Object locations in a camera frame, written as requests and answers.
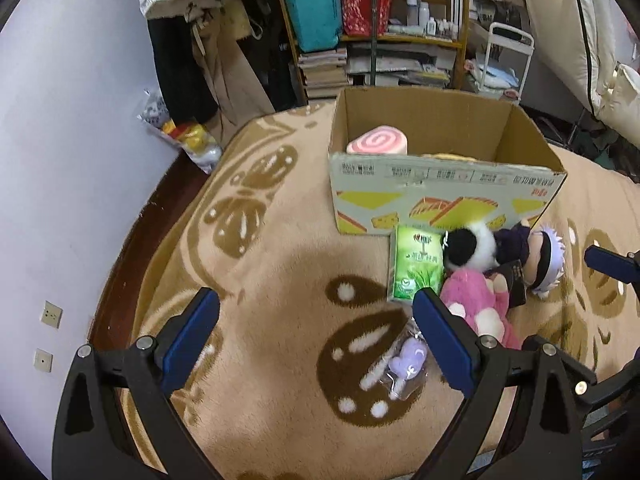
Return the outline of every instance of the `cardboard box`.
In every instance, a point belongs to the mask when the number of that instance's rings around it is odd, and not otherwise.
[[[409,155],[347,154],[347,144],[386,124]],[[456,154],[476,161],[422,154]],[[387,235],[396,224],[443,232],[471,221],[491,229],[533,225],[566,171],[524,111],[466,92],[421,87],[347,88],[329,145],[338,231]]]

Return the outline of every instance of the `stuffed toy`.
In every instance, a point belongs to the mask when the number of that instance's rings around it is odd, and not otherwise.
[[[499,265],[519,260],[525,285],[543,300],[564,274],[564,243],[549,226],[531,229],[523,220],[511,229],[494,233]]]
[[[502,346],[519,350],[522,342],[506,318],[507,281],[501,274],[490,279],[473,269],[456,270],[444,282],[440,299],[454,316],[465,319],[478,334],[494,336]]]
[[[473,222],[450,231],[444,242],[444,266],[485,272],[498,266],[495,261],[495,238],[484,222]]]
[[[448,270],[487,272],[519,260],[524,282],[543,300],[564,274],[564,243],[549,226],[531,229],[527,221],[492,233],[476,222],[448,233],[444,263]]]
[[[404,380],[416,377],[427,359],[427,345],[418,338],[410,337],[402,343],[400,355],[389,361],[389,369]]]

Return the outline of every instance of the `metal rack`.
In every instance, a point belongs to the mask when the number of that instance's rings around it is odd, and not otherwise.
[[[496,31],[506,30],[508,32],[515,33],[520,37],[520,41],[512,40],[507,38],[506,36],[500,35],[500,33],[496,33]],[[478,93],[485,97],[490,97],[493,99],[497,99],[502,94],[501,92],[496,93],[491,92],[484,85],[486,79],[487,67],[489,66],[489,57],[491,54],[492,46],[497,45],[508,50],[514,50],[521,54],[527,56],[527,63],[524,69],[524,74],[522,75],[522,79],[520,80],[520,87],[518,88],[518,101],[517,104],[520,104],[520,99],[522,98],[522,91],[524,90],[524,83],[527,81],[527,75],[529,75],[529,67],[531,65],[531,58],[533,56],[533,52],[535,50],[535,40],[532,35],[524,32],[524,30],[520,30],[519,28],[511,27],[511,25],[506,25],[505,23],[494,22],[489,27],[489,30],[480,25],[480,23],[472,24],[472,31],[474,34],[478,35],[480,40],[482,41],[482,46],[484,46],[484,70],[482,70],[482,79],[478,81]]]
[[[300,72],[300,67],[298,66],[298,47],[296,38],[293,32],[293,27],[291,25],[291,20],[289,18],[289,13],[287,12],[287,6],[285,0],[279,0],[280,7],[282,8],[282,14],[284,16],[285,27],[287,30],[287,37],[289,38],[289,44],[291,47],[291,52],[293,54],[293,63],[295,66],[296,76],[298,78],[298,82],[300,84],[300,88],[304,89],[304,82],[302,79],[302,73]],[[452,10],[452,0],[444,0],[442,2],[447,7],[447,16],[451,15]],[[370,65],[370,85],[375,86],[376,84],[376,62],[378,58],[378,43],[379,42],[399,42],[399,43],[423,43],[423,44],[433,44],[436,46],[444,47],[444,48],[452,48],[457,51],[456,62],[454,65],[453,78],[452,78],[452,88],[460,89],[463,83],[464,78],[464,63],[465,63],[465,53],[466,53],[466,42],[468,38],[468,28],[469,28],[469,0],[462,0],[462,12],[459,15],[458,21],[458,39],[457,41],[447,41],[441,38],[433,38],[433,37],[413,37],[413,36],[400,36],[395,34],[383,34],[381,36],[377,35],[378,31],[378,0],[371,0],[371,30],[372,35],[369,38],[371,44],[371,65]],[[366,40],[364,37],[360,36],[342,36],[340,41],[363,41]]]

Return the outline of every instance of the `screw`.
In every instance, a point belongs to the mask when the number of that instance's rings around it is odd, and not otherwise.
[[[148,350],[154,344],[154,339],[149,335],[143,335],[136,341],[136,347],[139,350]]]
[[[84,359],[85,357],[89,357],[91,355],[91,345],[82,345],[78,349],[78,357]]]
[[[492,335],[481,335],[480,344],[485,348],[495,348],[498,346],[498,340]]]
[[[583,395],[587,391],[587,383],[584,381],[580,381],[575,385],[575,393],[576,395]]]
[[[549,356],[556,355],[556,347],[551,343],[544,343],[542,345],[542,351]]]

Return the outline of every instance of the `green tea package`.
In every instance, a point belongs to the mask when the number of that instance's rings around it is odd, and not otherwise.
[[[409,303],[430,286],[440,293],[444,281],[442,235],[405,225],[391,233],[387,299]]]

